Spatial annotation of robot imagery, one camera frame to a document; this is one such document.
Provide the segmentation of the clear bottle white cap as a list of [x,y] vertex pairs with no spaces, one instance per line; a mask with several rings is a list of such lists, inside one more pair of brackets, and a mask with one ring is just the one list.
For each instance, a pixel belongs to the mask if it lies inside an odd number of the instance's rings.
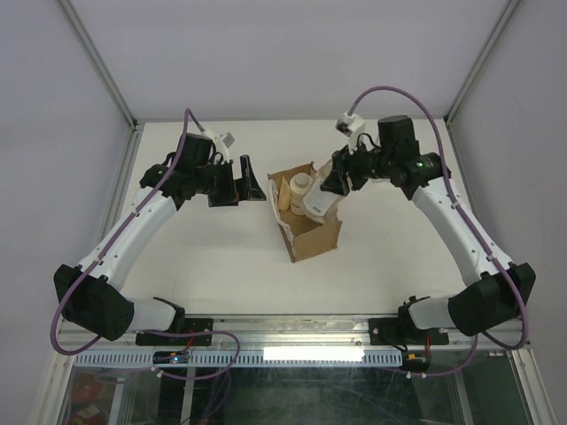
[[332,164],[329,160],[315,172],[313,183],[302,198],[302,208],[305,215],[310,220],[320,224],[337,219],[338,205],[345,198],[322,190],[322,184],[330,175],[331,168]]

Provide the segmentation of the white cream jar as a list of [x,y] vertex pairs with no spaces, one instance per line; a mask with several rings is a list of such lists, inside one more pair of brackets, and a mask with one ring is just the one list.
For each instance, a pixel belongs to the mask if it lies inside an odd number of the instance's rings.
[[298,216],[305,215],[303,197],[309,191],[312,182],[312,177],[306,173],[295,174],[289,182],[291,189],[290,210]]

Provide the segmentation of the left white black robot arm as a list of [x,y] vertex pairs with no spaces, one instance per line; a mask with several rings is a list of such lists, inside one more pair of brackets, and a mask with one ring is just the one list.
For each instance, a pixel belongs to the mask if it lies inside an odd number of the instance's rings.
[[182,307],[162,297],[129,299],[121,291],[145,246],[195,196],[206,196],[211,207],[266,200],[248,156],[240,157],[241,175],[235,177],[226,141],[224,136],[184,134],[176,151],[145,171],[129,209],[99,245],[78,265],[62,265],[55,272],[57,319],[108,341],[146,330],[167,344],[183,339]]

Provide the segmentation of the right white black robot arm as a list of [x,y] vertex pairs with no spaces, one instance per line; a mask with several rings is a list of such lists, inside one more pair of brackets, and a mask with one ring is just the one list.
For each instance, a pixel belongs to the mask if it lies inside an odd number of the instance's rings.
[[370,179],[387,180],[438,232],[465,286],[453,296],[411,297],[398,309],[399,338],[415,343],[431,328],[476,336],[523,318],[534,270],[527,263],[515,263],[481,228],[457,193],[441,155],[420,152],[413,121],[405,115],[379,120],[376,142],[358,115],[344,113],[336,128],[348,144],[332,154],[322,192],[345,197]]

